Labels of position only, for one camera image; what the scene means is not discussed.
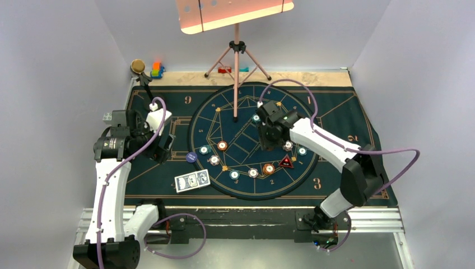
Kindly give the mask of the red teal toy blocks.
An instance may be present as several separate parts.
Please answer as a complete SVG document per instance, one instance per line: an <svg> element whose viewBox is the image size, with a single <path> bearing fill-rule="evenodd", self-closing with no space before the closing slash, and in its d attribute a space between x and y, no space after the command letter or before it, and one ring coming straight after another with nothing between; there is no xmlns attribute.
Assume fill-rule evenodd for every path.
<svg viewBox="0 0 475 269"><path fill-rule="evenodd" d="M233 73L231 66L221 66L217 69L218 73ZM244 67L239 69L240 72L249 72L249 67Z"/></svg>

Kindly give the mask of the pink music stand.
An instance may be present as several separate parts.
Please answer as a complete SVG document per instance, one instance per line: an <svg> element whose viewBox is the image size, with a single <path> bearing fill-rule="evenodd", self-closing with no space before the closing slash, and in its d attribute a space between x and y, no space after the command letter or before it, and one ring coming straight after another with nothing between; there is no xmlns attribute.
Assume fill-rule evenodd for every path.
<svg viewBox="0 0 475 269"><path fill-rule="evenodd" d="M234 80L234 99L232 103L232 119L238 121L238 91L239 87L259 69L268 81L272 80L270 74L262 67L257 59L246 48L246 43L240 40L240 24L262 17L272 16L290 11L294 8L292 0L267 0L267 1L200 1L177 0L176 7L179 14L180 29L188 35L204 33L225 26L234 27L234 38L229 42L228 48L218 57L211 68L204 74L207 78L217 65L224 66L221 62L229 51L234 52L234 73L228 75ZM240 55L246 54L255 64L249 74L240 80Z"/></svg>

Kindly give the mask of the green poker chip stack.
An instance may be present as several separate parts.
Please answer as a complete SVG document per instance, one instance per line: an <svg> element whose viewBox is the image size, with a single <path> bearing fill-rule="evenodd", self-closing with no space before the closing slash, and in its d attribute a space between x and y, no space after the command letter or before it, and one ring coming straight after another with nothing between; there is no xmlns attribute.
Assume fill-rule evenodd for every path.
<svg viewBox="0 0 475 269"><path fill-rule="evenodd" d="M239 173L237 170L232 170L232 171L230 171L230 173L229 173L229 177L230 177L232 180L238 180L239 177L240 177L240 173Z"/></svg>

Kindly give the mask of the red triangular dealer button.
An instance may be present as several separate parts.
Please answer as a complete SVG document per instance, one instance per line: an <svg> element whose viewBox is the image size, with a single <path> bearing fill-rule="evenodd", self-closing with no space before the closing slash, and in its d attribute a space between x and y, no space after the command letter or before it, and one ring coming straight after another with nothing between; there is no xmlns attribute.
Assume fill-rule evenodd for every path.
<svg viewBox="0 0 475 269"><path fill-rule="evenodd" d="M285 157L279 162L278 165L283 168L290 168L290 169L294 168L292 159L289 157L288 154L285 155Z"/></svg>

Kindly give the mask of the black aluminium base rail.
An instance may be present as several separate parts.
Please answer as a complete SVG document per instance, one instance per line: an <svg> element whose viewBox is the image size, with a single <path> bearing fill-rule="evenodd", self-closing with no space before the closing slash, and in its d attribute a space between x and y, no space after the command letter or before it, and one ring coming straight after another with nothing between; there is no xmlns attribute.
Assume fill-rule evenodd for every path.
<svg viewBox="0 0 475 269"><path fill-rule="evenodd" d="M340 214L334 227L314 230L310 220L313 206L206 207L166 206L165 215L175 217L168 224L150 230L164 235L173 244L187 244L203 236L207 239L289 239L295 243L314 240L341 242L347 231L357 233L402 233L404 225L398 208L360 207Z"/></svg>

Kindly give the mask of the orange poker chip stack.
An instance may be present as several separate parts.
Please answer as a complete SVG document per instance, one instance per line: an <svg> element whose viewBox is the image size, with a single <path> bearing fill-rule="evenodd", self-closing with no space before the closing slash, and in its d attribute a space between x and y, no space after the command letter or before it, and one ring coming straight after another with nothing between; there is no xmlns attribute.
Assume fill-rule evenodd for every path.
<svg viewBox="0 0 475 269"><path fill-rule="evenodd" d="M265 174L265 175L271 175L271 174L273 174L273 173L275 172L275 169L276 169L276 168L274 167L273 164L271 164L271 163L266 163L266 164L264 164L263 167L262 167L262 172L263 172L263 174Z"/></svg>

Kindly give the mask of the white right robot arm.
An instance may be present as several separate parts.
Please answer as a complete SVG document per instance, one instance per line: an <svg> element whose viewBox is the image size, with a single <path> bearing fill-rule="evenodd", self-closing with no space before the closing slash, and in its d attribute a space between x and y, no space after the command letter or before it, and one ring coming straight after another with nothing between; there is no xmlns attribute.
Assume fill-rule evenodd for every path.
<svg viewBox="0 0 475 269"><path fill-rule="evenodd" d="M273 102L259 101L256 114L262 150L293 142L316 153L341 173L337 190L314 208L312 218L303 219L311 229L332 228L339 214L365 205L387 180L373 146L360 147L344 141L314 124L311 118L296 110L285 113Z"/></svg>

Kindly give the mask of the colourful toy brick train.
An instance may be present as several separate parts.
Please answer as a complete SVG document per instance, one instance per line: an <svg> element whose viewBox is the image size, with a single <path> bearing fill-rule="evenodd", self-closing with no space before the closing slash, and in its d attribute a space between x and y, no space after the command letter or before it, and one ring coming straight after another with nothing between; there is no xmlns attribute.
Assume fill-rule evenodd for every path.
<svg viewBox="0 0 475 269"><path fill-rule="evenodd" d="M153 62L150 77L154 79L161 79L165 72L165 67L161 62Z"/></svg>

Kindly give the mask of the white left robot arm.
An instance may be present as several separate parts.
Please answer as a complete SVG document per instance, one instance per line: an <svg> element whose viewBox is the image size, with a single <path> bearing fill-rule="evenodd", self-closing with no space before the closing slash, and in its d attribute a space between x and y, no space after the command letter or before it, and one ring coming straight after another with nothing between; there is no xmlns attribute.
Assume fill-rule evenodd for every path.
<svg viewBox="0 0 475 269"><path fill-rule="evenodd" d="M93 147L97 180L90 226L84 243L73 247L74 260L84 268L137 268L149 228L165 226L159 198L141 201L127 222L123 211L132 159L142 155L162 164L170 157L175 136L159 143L171 116L163 108L146 118L135 110L112 111L110 126Z"/></svg>

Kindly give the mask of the blue playing card box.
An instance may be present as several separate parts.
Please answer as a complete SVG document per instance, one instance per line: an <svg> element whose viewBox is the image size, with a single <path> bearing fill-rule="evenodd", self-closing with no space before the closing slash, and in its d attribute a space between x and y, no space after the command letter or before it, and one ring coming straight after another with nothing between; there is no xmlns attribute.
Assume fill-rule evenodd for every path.
<svg viewBox="0 0 475 269"><path fill-rule="evenodd" d="M178 175L174 178L176 193L206 187L211 184L207 169Z"/></svg>

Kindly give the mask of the dark green poker mat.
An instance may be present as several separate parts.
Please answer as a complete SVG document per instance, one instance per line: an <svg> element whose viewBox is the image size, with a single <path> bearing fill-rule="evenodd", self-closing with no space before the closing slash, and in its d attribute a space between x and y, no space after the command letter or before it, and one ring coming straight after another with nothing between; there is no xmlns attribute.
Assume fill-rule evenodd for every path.
<svg viewBox="0 0 475 269"><path fill-rule="evenodd" d="M125 190L125 204L160 198L167 206L316 206L340 185L341 175L326 160L319 158L310 176L293 191L268 200L242 200L226 195L210 185L176 193L174 178L199 171L185 159L189 123L199 106L225 86L153 86L151 92L162 97L172 113L164 135L175 135L170 158L162 165L144 157L132 164ZM265 87L259 98L276 103L284 111L297 110L314 117L315 124L341 139L360 146L380 146L379 138L368 120L352 87Z"/></svg>

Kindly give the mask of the purple small blind button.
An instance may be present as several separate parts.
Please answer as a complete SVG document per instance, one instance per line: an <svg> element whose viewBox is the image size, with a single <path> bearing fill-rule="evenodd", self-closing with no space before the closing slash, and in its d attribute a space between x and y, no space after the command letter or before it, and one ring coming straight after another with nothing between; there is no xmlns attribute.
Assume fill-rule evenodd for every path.
<svg viewBox="0 0 475 269"><path fill-rule="evenodd" d="M198 159L198 155L195 152L188 152L185 157L188 163L194 163Z"/></svg>

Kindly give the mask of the round brass bell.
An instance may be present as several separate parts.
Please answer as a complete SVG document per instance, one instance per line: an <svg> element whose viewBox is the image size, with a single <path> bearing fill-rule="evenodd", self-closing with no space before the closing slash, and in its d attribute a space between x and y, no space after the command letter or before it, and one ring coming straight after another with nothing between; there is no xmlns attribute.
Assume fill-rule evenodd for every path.
<svg viewBox="0 0 475 269"><path fill-rule="evenodd" d="M152 82L152 78L145 73L145 62L141 59L135 59L131 62L130 70L137 75L136 82L144 88L150 101L153 100L153 94L150 90L149 84Z"/></svg>

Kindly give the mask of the round dark poker mat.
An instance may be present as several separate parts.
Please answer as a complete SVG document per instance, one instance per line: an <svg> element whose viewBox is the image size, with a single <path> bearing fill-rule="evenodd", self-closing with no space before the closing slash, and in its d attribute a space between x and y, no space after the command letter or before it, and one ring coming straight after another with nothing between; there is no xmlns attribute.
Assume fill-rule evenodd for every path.
<svg viewBox="0 0 475 269"><path fill-rule="evenodd" d="M199 151L203 145L212 147L209 154L198 154L194 166L197 170L208 170L211 186L216 190L242 200L268 200L293 191L310 176L319 160L319 156L310 150L305 156L300 156L297 149L301 146L296 143L293 143L292 151L285 151L282 147L275 147L272 151L261 149L257 124L253 123L252 116L265 87L264 82L247 82L239 87L237 122L232 119L233 87L226 86L211 94L189 123L189 149ZM227 142L225 151L217 149L219 141ZM292 159L293 169L278 165L286 154ZM219 165L209 163L212 155L219 156ZM273 174L263 174L262 167L266 163L276 168ZM248 176L251 168L258 169L256 178ZM229 177L232 170L240 173L238 180Z"/></svg>

